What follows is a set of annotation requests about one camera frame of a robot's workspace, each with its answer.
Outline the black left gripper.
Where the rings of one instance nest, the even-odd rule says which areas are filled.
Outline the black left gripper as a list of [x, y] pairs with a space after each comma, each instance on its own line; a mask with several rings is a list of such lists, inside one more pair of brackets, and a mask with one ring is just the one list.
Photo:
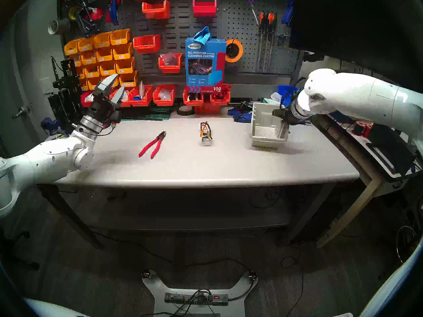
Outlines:
[[125, 86], [121, 86], [111, 93], [111, 99], [108, 98], [117, 78], [118, 74], [115, 73], [97, 84], [96, 92], [92, 92], [93, 102], [87, 109], [87, 117], [101, 124], [121, 122], [122, 116], [119, 108], [122, 104]]

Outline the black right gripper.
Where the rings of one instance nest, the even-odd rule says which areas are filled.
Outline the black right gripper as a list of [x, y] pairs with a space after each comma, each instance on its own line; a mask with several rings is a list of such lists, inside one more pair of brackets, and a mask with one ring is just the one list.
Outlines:
[[281, 109], [275, 109], [272, 111], [272, 115], [274, 117], [280, 118], [283, 122], [289, 125], [297, 125], [298, 119], [294, 116], [293, 112], [291, 111], [291, 107], [285, 107]]

